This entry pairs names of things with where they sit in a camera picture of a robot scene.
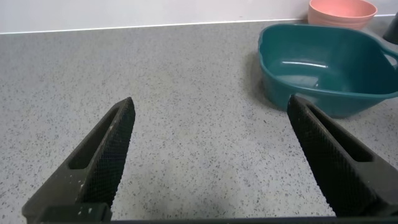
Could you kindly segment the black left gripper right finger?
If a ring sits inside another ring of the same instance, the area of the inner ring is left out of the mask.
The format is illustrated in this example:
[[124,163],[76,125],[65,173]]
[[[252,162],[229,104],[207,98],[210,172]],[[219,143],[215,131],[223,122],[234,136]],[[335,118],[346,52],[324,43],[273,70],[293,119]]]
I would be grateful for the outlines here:
[[287,114],[327,203],[339,217],[396,217],[397,169],[308,100]]

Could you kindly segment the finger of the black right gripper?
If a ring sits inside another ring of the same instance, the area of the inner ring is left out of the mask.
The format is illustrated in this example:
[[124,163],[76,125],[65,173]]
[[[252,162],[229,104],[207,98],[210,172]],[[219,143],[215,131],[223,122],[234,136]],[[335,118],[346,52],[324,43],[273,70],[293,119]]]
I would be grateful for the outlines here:
[[392,44],[398,44],[398,14],[394,16],[389,24],[389,27],[383,35],[383,39]]

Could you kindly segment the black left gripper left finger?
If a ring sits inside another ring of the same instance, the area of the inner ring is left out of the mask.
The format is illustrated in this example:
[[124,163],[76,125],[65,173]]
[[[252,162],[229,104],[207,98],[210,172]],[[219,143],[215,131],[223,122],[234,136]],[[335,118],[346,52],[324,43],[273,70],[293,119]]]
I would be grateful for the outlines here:
[[25,203],[27,222],[109,222],[135,115],[130,97],[112,106]]

